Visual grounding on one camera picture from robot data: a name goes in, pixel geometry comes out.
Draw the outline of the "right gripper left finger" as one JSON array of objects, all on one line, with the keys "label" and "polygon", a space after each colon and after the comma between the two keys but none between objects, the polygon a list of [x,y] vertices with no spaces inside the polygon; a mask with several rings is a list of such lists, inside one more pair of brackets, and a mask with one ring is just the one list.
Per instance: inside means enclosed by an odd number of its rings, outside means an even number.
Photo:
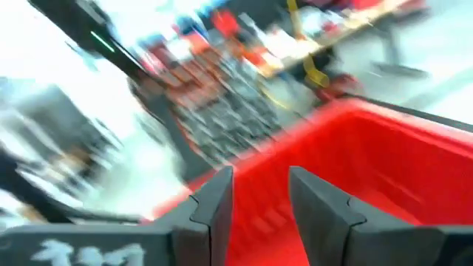
[{"label": "right gripper left finger", "polygon": [[232,208],[233,169],[226,166],[154,221],[161,232],[153,266],[225,266]]}]

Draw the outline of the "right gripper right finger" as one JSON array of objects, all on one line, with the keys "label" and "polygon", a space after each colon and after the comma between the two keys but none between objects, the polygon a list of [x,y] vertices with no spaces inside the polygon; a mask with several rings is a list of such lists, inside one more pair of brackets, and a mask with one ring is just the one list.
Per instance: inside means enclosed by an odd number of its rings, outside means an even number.
[{"label": "right gripper right finger", "polygon": [[305,169],[290,168],[290,202],[310,266],[434,266],[437,228],[414,226]]}]

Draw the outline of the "red plastic bin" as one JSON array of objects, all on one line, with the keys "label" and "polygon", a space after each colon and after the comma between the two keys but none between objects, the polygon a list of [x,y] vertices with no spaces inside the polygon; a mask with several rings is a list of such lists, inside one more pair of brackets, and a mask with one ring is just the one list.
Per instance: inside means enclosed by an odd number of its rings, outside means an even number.
[{"label": "red plastic bin", "polygon": [[[340,100],[229,166],[225,266],[310,266],[290,202],[293,166],[409,224],[437,228],[443,246],[434,266],[473,266],[473,132]],[[160,215],[202,186],[197,180]]]}]

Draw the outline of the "red and black cart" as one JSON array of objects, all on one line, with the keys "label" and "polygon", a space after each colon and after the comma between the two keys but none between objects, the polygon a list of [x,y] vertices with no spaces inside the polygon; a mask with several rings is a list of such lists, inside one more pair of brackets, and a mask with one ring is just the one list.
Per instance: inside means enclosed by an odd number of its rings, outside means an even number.
[{"label": "red and black cart", "polygon": [[319,100],[328,102],[340,98],[350,91],[360,89],[362,89],[362,85],[357,78],[351,74],[342,73],[331,78],[328,86],[315,89],[314,93]]}]

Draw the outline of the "wooden workbench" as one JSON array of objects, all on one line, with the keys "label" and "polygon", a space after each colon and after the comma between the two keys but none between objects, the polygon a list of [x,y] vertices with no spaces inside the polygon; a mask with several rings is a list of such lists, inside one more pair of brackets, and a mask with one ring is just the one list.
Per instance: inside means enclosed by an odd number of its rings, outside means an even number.
[{"label": "wooden workbench", "polygon": [[307,36],[297,41],[297,51],[285,59],[276,59],[275,64],[268,62],[259,65],[257,72],[263,78],[272,78],[280,72],[286,71],[297,64],[303,63],[309,67],[310,57],[324,52],[326,49],[333,47],[338,42],[343,41],[351,35],[365,30],[368,27],[376,28],[381,39],[384,40],[385,61],[378,62],[375,65],[384,72],[399,74],[422,76],[426,72],[405,66],[401,63],[401,51],[395,40],[395,33],[392,25],[395,23],[395,15],[407,2],[412,0],[381,0],[376,6],[372,6],[366,10],[356,11],[350,14],[343,23],[335,29],[325,33],[317,39],[310,39]]}]

